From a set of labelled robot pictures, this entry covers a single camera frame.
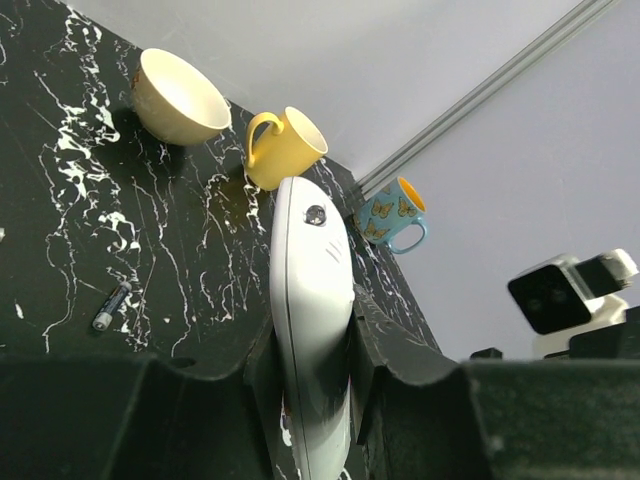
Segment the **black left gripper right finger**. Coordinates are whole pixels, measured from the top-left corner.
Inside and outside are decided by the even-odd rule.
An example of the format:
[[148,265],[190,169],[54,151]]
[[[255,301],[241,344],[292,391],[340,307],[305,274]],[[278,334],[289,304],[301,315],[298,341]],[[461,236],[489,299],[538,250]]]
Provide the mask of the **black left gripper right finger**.
[[635,479],[639,311],[567,358],[458,363],[355,291],[350,375],[370,479]]

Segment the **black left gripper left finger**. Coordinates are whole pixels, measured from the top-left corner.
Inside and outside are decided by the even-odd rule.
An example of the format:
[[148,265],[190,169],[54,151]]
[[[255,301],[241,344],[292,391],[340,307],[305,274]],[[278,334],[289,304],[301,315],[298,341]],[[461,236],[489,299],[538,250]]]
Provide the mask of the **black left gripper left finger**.
[[1,475],[5,479],[271,479],[280,375],[266,305],[174,358],[25,345],[1,306]]

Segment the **white remote control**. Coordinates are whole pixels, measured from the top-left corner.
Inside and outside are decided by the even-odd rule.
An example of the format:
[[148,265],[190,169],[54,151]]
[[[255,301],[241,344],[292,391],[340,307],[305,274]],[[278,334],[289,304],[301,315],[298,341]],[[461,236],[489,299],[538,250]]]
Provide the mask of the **white remote control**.
[[352,261],[340,212],[303,177],[278,188],[269,274],[295,464],[303,479],[337,479],[350,447]]

